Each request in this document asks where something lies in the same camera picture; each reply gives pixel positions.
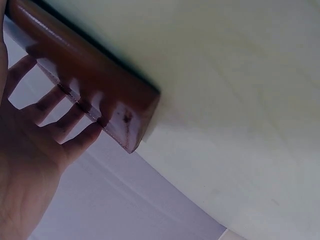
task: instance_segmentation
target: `hand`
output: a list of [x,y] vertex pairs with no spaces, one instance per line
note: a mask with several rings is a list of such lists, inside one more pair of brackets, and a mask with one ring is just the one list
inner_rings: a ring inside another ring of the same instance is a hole
[[60,144],[84,113],[74,105],[59,121],[39,127],[65,94],[56,86],[37,103],[16,109],[8,98],[37,62],[26,56],[9,71],[7,62],[6,46],[0,41],[0,239],[25,240],[48,208],[66,167],[102,128],[93,123]]

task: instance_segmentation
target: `finger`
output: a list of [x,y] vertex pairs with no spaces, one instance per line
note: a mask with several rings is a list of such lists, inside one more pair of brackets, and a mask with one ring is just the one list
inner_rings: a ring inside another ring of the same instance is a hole
[[0,39],[4,40],[4,18],[5,18],[5,10],[6,10],[7,0],[0,0]]
[[60,120],[42,128],[48,131],[54,140],[61,143],[84,115],[85,112],[75,104]]
[[62,147],[64,148],[68,163],[71,164],[75,161],[81,154],[83,154],[91,144],[93,144],[99,137],[102,131],[102,127],[97,123],[90,124],[85,130],[83,130],[75,138],[65,142]]
[[27,55],[8,70],[4,95],[9,98],[21,79],[36,65],[37,61]]
[[66,94],[61,91],[58,86],[52,88],[43,98],[37,103],[26,106],[21,111],[26,115],[27,118],[32,120],[35,124],[41,124],[49,113],[61,102]]

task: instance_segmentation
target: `light wood surface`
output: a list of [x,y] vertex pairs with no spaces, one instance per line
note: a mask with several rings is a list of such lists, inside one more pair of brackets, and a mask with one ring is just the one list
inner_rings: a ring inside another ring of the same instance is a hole
[[248,240],[319,239],[316,0],[46,1],[159,86],[138,153],[175,187]]

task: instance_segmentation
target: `wooden handle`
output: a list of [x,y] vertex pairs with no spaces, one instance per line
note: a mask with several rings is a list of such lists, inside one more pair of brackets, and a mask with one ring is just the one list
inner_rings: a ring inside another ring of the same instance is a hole
[[31,0],[9,0],[5,31],[125,150],[139,145],[160,94]]

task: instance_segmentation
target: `dark stain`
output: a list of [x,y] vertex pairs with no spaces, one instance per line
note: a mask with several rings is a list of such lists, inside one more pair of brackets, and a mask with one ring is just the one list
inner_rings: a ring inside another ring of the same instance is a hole
[[280,206],[280,204],[279,204],[278,201],[276,201],[276,200],[274,200],[274,199],[271,199],[271,201],[272,201],[275,205]]
[[125,111],[124,117],[123,117],[123,121],[125,124],[130,123],[132,120],[132,113],[129,112],[128,110]]
[[133,115],[130,111],[125,110],[125,114],[123,117],[123,122],[125,123],[125,147],[129,147],[129,139],[130,139],[130,122],[133,118]]

